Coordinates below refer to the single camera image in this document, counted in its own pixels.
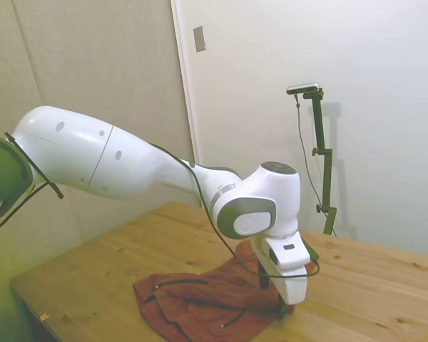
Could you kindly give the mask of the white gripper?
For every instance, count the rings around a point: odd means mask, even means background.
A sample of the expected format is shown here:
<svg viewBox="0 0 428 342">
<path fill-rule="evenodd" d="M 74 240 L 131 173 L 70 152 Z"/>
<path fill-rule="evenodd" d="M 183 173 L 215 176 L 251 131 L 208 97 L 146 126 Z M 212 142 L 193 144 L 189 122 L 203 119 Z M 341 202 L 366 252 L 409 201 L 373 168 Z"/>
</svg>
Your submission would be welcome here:
<svg viewBox="0 0 428 342">
<path fill-rule="evenodd" d="M 310 272 L 310 253 L 298 232 L 291 237 L 274 238 L 265 234 L 253 237 L 251 247 L 258 258 L 259 284 L 268 288 L 269 279 L 281 297 L 278 298 L 276 318 L 284 319 L 288 305 L 305 300 Z"/>
</svg>

